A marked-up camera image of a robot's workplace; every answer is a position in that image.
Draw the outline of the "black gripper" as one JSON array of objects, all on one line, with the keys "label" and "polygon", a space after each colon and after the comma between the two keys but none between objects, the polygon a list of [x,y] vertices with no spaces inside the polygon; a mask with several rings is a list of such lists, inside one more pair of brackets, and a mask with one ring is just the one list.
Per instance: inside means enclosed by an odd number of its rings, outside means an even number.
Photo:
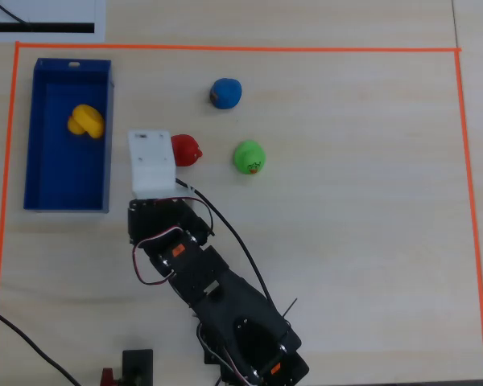
[{"label": "black gripper", "polygon": [[[204,205],[209,224],[198,216],[192,201]],[[163,199],[132,199],[128,206],[128,234],[131,244],[137,244],[169,228],[178,227],[204,245],[213,231],[213,213],[202,200],[194,197],[169,197]]]}]

